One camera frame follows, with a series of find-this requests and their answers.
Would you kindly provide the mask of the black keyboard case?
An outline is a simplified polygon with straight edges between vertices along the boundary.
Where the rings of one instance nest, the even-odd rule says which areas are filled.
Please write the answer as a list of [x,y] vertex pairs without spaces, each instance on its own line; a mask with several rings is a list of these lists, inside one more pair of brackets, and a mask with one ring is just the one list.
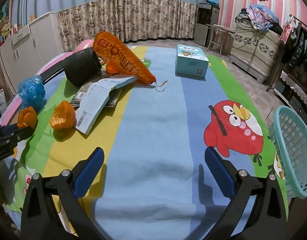
[[59,75],[64,71],[64,68],[62,66],[61,62],[58,62],[57,64],[51,66],[49,69],[45,70],[40,74],[42,83],[45,85],[48,83],[50,80],[52,80],[54,77]]

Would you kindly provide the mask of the white paper booklet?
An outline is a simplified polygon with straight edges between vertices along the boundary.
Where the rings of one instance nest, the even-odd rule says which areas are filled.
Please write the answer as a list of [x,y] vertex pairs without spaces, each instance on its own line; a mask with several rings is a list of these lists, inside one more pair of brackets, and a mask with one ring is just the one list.
[[91,84],[76,110],[75,128],[81,133],[89,135],[100,112],[109,101],[109,93],[136,80],[136,76],[118,74]]

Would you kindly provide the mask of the teal plastic laundry basket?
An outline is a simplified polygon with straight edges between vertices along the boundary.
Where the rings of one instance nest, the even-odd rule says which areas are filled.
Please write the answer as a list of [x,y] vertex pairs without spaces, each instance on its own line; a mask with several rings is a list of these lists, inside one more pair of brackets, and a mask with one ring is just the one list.
[[288,198],[307,198],[307,125],[290,107],[279,106],[269,127]]

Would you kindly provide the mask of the white side cabinet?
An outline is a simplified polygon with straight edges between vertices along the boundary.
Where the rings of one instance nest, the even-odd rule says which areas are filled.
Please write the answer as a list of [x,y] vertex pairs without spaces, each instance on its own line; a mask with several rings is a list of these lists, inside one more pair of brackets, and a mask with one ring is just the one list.
[[55,12],[40,16],[11,35],[0,47],[3,73],[11,94],[17,93],[22,80],[38,73],[63,52]]

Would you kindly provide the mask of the black ribbed paper cup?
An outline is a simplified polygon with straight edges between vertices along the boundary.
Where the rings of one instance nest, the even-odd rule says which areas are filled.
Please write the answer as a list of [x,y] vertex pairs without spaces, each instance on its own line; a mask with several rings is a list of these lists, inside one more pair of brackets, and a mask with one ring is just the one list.
[[63,69],[67,80],[81,87],[101,69],[101,63],[93,48],[73,53],[63,60]]

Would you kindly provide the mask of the grey barcode snack wrapper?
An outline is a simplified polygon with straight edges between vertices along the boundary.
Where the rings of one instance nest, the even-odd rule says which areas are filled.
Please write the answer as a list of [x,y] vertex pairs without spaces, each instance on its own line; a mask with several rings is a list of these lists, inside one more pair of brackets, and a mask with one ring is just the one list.
[[[70,104],[75,108],[78,109],[80,106],[80,102],[82,101],[82,98],[87,94],[89,87],[93,84],[98,82],[101,79],[110,77],[111,74],[107,74],[106,72],[101,72],[96,74],[96,76],[92,77],[90,80],[85,82],[78,92],[75,94],[75,96],[70,101]],[[122,93],[122,88],[119,89],[113,89],[111,92],[109,92],[109,100],[106,103],[105,107],[107,108],[114,108],[117,103],[118,99]]]

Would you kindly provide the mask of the colourful cartoon table cloth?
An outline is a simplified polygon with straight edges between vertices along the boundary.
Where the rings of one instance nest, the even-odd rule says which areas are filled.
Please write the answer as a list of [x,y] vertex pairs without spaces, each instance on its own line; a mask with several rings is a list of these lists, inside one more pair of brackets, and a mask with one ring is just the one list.
[[225,211],[225,197],[205,163],[213,146],[236,169],[266,177],[275,147],[251,99],[225,64],[209,56],[205,79],[175,75],[176,50],[137,47],[162,88],[133,83],[103,109],[89,135],[56,135],[55,107],[77,93],[64,73],[45,84],[34,135],[2,163],[5,209],[16,225],[31,176],[55,176],[100,147],[104,166],[80,200],[110,239],[203,239]]

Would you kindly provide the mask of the low shelf with lace cover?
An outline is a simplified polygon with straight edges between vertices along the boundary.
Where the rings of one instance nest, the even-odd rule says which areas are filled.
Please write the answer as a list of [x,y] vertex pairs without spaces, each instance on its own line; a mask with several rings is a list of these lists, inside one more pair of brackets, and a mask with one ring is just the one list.
[[275,82],[273,92],[307,124],[307,94],[292,76],[282,71]]

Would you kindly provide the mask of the orange snack bag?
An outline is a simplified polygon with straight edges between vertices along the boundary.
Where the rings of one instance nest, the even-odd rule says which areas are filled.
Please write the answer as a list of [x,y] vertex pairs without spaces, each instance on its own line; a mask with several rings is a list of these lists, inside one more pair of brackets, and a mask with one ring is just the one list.
[[94,39],[93,49],[98,57],[107,59],[108,73],[135,75],[139,82],[147,85],[157,82],[145,64],[113,34],[100,31]]

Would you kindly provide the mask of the cabinet with patterned cover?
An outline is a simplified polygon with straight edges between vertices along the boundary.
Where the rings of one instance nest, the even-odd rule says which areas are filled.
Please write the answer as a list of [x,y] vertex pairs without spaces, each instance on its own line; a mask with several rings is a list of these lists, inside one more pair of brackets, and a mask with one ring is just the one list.
[[268,83],[282,59],[279,38],[271,30],[261,33],[254,29],[247,19],[237,20],[229,61],[259,83]]

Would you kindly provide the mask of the teal cardboard box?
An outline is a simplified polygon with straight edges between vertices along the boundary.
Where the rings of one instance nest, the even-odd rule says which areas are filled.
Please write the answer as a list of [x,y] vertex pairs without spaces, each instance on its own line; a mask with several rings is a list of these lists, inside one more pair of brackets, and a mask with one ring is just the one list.
[[209,59],[201,48],[178,44],[175,60],[175,74],[204,79]]

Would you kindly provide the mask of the clothes rack with garments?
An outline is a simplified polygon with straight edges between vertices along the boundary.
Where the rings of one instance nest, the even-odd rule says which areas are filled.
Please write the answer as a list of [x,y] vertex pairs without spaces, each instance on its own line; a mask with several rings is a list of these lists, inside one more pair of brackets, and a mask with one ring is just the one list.
[[302,85],[307,85],[307,24],[290,14],[280,41],[284,44],[282,61],[287,72]]

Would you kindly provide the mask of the small folding table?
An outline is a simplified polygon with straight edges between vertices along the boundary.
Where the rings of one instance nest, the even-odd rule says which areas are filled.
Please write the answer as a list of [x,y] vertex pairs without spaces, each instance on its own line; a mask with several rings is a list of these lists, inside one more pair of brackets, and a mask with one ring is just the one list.
[[207,24],[207,26],[210,34],[207,49],[210,50],[216,46],[219,49],[219,54],[222,56],[222,50],[225,47],[225,39],[234,35],[235,30],[218,24]]

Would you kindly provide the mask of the pile of colourful clothes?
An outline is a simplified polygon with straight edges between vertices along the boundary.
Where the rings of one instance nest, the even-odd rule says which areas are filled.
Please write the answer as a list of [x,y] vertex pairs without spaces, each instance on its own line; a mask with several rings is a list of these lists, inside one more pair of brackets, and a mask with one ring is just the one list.
[[248,22],[253,29],[261,33],[271,30],[276,34],[282,34],[279,18],[265,5],[252,4],[247,8],[242,8],[235,22],[243,21]]

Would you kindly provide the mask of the grey water dispenser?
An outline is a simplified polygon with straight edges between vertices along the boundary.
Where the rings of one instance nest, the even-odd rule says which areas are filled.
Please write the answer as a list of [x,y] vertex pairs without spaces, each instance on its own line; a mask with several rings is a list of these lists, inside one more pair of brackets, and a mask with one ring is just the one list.
[[199,3],[194,29],[194,42],[207,46],[210,41],[211,25],[218,23],[220,8],[209,3]]

